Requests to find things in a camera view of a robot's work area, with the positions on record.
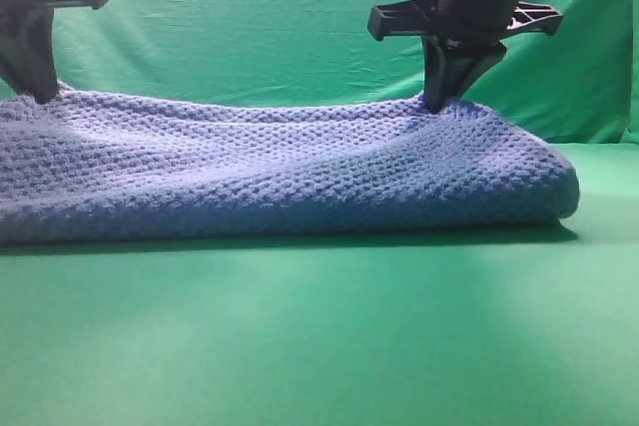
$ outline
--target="green fabric backdrop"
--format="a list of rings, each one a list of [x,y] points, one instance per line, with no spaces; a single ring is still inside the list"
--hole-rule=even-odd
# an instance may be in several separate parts
[[[417,39],[377,43],[366,31],[370,7],[393,1],[112,0],[59,12],[56,58],[80,89],[227,105],[405,97],[422,86]],[[565,12],[559,34],[508,41],[507,61],[468,98],[550,141],[619,141],[630,122],[632,0],[529,1]]]
[[[639,0],[633,0],[634,62],[632,75],[632,121],[624,140],[639,144]]]

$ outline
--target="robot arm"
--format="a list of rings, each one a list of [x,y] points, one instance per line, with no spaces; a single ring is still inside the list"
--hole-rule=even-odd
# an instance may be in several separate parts
[[[526,32],[554,35],[562,19],[552,6],[520,0],[409,0],[374,7],[368,30],[379,41],[421,37],[425,103],[438,113],[503,60],[502,40]]]
[[[0,77],[39,103],[59,91],[52,50],[54,10],[99,9],[109,0],[0,0]]]

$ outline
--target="towel fold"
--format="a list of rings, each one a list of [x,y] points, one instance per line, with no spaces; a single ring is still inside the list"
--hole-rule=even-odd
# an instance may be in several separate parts
[[[491,109],[421,95],[237,108],[63,90],[0,103],[0,242],[340,233],[572,215],[574,169]]]

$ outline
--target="green tabletop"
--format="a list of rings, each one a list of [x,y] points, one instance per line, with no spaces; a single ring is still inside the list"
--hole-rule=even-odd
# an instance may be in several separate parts
[[[639,147],[563,227],[4,248],[0,425],[639,424]]]

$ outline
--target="blue towel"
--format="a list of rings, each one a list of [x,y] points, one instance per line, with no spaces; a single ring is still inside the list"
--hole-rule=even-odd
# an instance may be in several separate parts
[[[557,221],[560,154],[491,109],[234,108],[64,90],[0,103],[0,242]]]

